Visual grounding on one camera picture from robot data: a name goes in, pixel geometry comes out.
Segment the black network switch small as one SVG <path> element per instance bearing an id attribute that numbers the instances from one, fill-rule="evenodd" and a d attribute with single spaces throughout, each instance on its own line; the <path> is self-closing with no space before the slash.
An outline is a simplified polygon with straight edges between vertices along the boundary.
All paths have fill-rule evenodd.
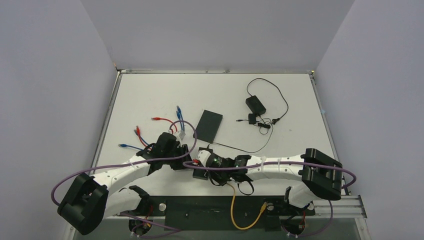
<path id="1" fill-rule="evenodd" d="M 194 179 L 207 181 L 209 179 L 209 173 L 207 170 L 195 168 L 193 170 L 192 177 Z"/>

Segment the black power adapter with cord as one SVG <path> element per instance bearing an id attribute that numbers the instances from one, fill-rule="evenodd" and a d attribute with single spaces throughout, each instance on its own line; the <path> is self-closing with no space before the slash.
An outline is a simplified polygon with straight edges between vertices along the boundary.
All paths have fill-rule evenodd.
<path id="1" fill-rule="evenodd" d="M 264 82 L 266 82 L 266 83 L 268 83 L 268 84 L 272 85 L 272 86 L 273 86 L 274 88 L 276 88 L 276 90 L 278 91 L 279 96 L 281 97 L 281 99 L 282 99 L 283 103 L 284 103 L 284 104 L 285 104 L 285 106 L 286 106 L 286 109 L 285 109 L 285 112 L 284 112 L 281 116 L 279 116 L 279 117 L 275 117 L 274 119 L 276 119 L 276 118 L 280 118 L 280 120 L 281 120 L 283 117 L 285 117 L 285 116 L 287 115 L 287 113 L 288 113 L 288 111 L 289 111 L 289 109 L 290 109 L 289 103 L 287 102 L 287 100 L 286 100 L 286 98 L 284 97 L 283 93 L 281 92 L 280 88 L 279 88 L 276 84 L 274 84 L 273 82 L 269 81 L 268 79 L 265 79 L 265 78 L 262 78 L 262 77 L 254 78 L 254 79 L 252 79 L 252 80 L 251 80 L 251 81 L 250 81 L 250 82 L 246 85 L 246 92 L 247 92 L 247 94 L 249 95 L 249 97 L 247 97 L 247 98 L 245 99 L 245 104 L 246 104 L 246 105 L 247 105 L 247 107 L 249 108 L 249 110 L 250 110 L 250 114 L 260 115 L 260 116 L 262 117 L 262 115 L 264 115 L 264 114 L 266 113 L 266 111 L 267 111 L 267 109 L 265 108 L 264 104 L 263 104 L 263 103 L 259 100 L 259 98 L 258 98 L 256 95 L 252 94 L 252 93 L 250 92 L 250 90 L 249 90 L 249 88 L 250 88 L 251 84 L 252 84 L 252 83 L 254 83 L 255 81 L 264 81 Z M 254 150 L 254 151 L 249 151 L 249 150 L 241 149 L 241 148 L 239 148 L 239 147 L 234 147 L 234 146 L 230 146 L 230 145 L 227 145 L 227 144 L 222 144 L 222 143 L 219 143 L 219 142 L 212 142 L 212 143 L 209 143 L 209 144 L 206 146 L 206 148 L 207 148 L 208 150 L 210 150 L 212 146 L 219 146 L 219 147 L 224 147 L 224 148 L 228 148 L 228 149 L 231 149 L 231 150 L 240 151 L 240 152 L 247 153 L 247 154 L 259 153 L 261 150 L 263 150 L 263 149 L 264 149 L 264 148 L 265 148 L 265 147 L 269 144 L 269 142 L 270 142 L 270 140 L 271 140 L 271 138 L 272 138 L 273 133 L 274 133 L 274 125 L 273 125 L 273 126 L 272 126 L 272 128 L 269 130 L 268 134 L 263 135 L 263 136 L 268 136 L 268 137 L 267 137 L 267 140 L 266 140 L 266 142 L 263 144 L 263 146 L 262 146 L 262 147 L 260 147 L 258 150 Z"/>

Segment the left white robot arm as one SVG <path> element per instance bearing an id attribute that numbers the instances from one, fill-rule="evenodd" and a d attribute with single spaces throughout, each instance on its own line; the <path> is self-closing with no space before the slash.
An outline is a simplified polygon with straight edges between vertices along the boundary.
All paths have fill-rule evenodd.
<path id="1" fill-rule="evenodd" d="M 185 133 L 162 133 L 156 142 L 140 150 L 129 160 L 93 175 L 75 176 L 58 204 L 57 213 L 82 235 L 91 233 L 103 219 L 121 212 L 143 215 L 149 209 L 149 194 L 131 183 L 158 171 L 164 165 L 183 170 L 190 151 L 183 144 Z"/>

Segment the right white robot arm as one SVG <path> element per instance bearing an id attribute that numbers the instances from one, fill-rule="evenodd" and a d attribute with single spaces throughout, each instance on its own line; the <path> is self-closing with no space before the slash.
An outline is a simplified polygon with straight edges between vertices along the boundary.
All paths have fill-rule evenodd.
<path id="1" fill-rule="evenodd" d="M 220 185 L 263 179 L 293 181 L 282 199 L 282 207 L 289 214 L 314 200 L 338 201 L 342 196 L 342 172 L 336 170 L 342 168 L 342 164 L 315 148 L 307 148 L 305 153 L 291 157 L 238 155 L 235 158 L 200 150 L 197 159 Z"/>

